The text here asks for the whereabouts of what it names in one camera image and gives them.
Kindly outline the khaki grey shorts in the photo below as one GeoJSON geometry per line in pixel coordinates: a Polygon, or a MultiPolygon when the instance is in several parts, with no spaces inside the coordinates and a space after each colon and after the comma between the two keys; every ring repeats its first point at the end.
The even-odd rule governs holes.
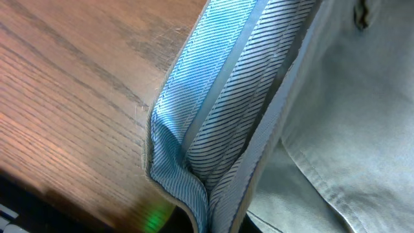
{"type": "Polygon", "coordinates": [[[412,232],[413,2],[208,1],[143,167],[195,232],[412,232]]]}

